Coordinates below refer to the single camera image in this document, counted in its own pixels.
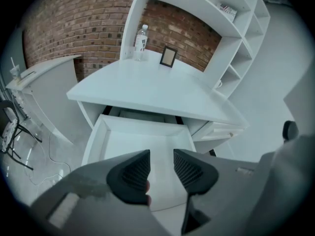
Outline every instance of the white counter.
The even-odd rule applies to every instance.
[[[74,142],[78,130],[88,125],[78,104],[66,93],[78,82],[73,59],[80,55],[56,58],[38,63],[22,75],[19,83],[11,81],[7,88],[15,90],[16,100],[38,126],[44,124],[55,136]]]
[[[22,91],[31,82],[36,80],[39,76],[43,75],[44,73],[48,72],[50,69],[80,56],[81,55],[71,55],[71,56],[50,59],[41,63],[37,63],[31,66],[29,69],[25,70],[23,73],[21,73],[21,77],[23,79],[19,83],[16,83],[15,80],[12,80],[6,86],[6,88]]]
[[[180,72],[181,63],[176,60],[174,69],[152,60],[119,60],[82,80],[67,96],[89,105],[247,126],[243,116],[224,96],[203,86],[195,77]]]

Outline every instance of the water bottle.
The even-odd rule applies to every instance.
[[[136,44],[134,45],[134,52],[133,52],[133,59],[136,61],[141,61],[144,49],[146,48],[147,40],[148,40],[148,33],[147,33],[148,26],[143,25],[142,29],[138,31]]]

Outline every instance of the chair leg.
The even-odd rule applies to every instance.
[[[32,167],[30,167],[30,166],[28,166],[28,165],[26,165],[26,164],[24,164],[24,163],[22,163],[22,162],[16,160],[16,159],[15,159],[12,155],[10,155],[9,153],[8,153],[8,156],[11,157],[11,159],[12,159],[14,162],[23,165],[24,167],[30,169],[31,171],[34,170]]]
[[[13,154],[15,154],[19,159],[21,159],[21,157],[13,150],[12,147],[10,147],[10,149],[12,150],[12,156],[13,156]]]
[[[18,128],[20,130],[24,131],[25,133],[29,134],[30,136],[35,137],[36,140],[38,140],[40,143],[42,143],[42,141],[39,138],[37,138],[36,136],[33,136],[32,133],[29,130],[27,130],[25,127],[18,125]]]

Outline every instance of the picture frame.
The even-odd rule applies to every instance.
[[[173,67],[177,50],[168,46],[164,47],[160,64],[168,67]]]

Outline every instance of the desk top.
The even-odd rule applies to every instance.
[[[28,86],[31,82],[36,80],[39,76],[43,75],[45,72],[49,71],[50,69],[65,63],[71,59],[75,59],[80,57],[81,55],[71,55],[66,57],[60,57],[56,59],[46,60],[41,63],[37,63],[31,66],[29,69],[26,69],[24,72],[21,73],[22,79],[18,84],[15,80],[12,80],[7,86],[7,89],[13,89],[22,91],[26,86]]]
[[[82,102],[248,125],[224,96],[187,73],[152,61],[116,61],[79,82],[67,96]]]

